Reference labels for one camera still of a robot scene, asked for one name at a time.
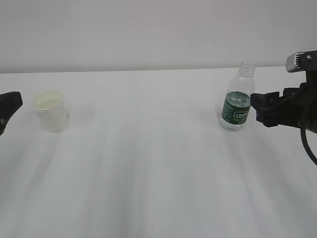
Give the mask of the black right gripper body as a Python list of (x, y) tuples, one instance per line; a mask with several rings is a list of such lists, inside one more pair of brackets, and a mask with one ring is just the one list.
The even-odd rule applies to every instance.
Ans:
[(317, 71), (303, 71), (306, 81), (298, 88), (285, 88), (280, 101), (284, 126), (317, 132)]

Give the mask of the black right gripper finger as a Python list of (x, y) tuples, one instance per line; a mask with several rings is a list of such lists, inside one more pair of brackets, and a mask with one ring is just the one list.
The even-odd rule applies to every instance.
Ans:
[(251, 106), (256, 111), (256, 120), (266, 127), (283, 125), (280, 113), (279, 92), (251, 94)]

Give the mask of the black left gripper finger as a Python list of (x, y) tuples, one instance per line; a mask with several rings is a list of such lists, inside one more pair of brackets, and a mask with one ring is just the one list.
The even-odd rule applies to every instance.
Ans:
[(20, 92), (13, 91), (0, 95), (0, 135), (4, 133), (9, 120), (22, 105)]

